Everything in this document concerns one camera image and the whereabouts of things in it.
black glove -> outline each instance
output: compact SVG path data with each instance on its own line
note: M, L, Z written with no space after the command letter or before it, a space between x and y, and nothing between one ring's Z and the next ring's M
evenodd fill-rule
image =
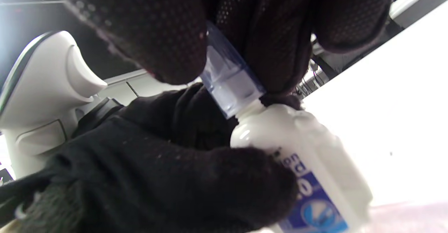
M288 94L307 71L310 35L331 52L374 40L392 0L68 0L115 51L158 80L194 80L206 60L206 19L247 61L269 94Z
M0 202L15 209L43 191L20 232L245 233L271 225L295 202L295 176L260 150L230 149L234 125L201 85L137 98L62 145L44 170L1 187Z

white device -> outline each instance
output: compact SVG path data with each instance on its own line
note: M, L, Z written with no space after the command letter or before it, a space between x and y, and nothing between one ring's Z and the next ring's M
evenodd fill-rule
M0 129L15 178L41 170L70 139L107 84L85 64L65 31L35 38L22 51L0 94Z

white plastic housing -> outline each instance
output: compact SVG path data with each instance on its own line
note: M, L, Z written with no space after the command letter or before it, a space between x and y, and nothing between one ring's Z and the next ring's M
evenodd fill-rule
M44 34L27 45L0 95L0 129L17 178L43 168L47 152L77 127L75 108L93 102L106 86L68 32Z
M338 137L331 134L312 114L279 104L265 108L256 101L240 112L237 118L239 125L232 133L231 147L264 149L283 165L291 162L291 155L298 155L297 160L314 174L345 220L348 232L356 232L368 222L372 194L367 183L344 151ZM296 174L299 182L301 176L298 172ZM312 198L312 194L300 190L297 204L300 205L299 200L307 195ZM275 227L275 231L281 232L279 227Z

bottle neck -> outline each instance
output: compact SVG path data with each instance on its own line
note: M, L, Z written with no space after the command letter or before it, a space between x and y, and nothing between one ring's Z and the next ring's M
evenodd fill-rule
M263 112L266 109L266 107L261 103L259 99L251 102L248 106L246 106L244 109L239 111L235 117L241 121L246 117L249 117L251 115L256 115L261 112Z

glove fingertip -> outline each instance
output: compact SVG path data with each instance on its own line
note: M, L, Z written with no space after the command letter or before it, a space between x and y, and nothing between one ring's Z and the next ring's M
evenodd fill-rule
M219 149L210 156L209 190L216 206L254 227L271 225L291 211L295 175L254 148Z

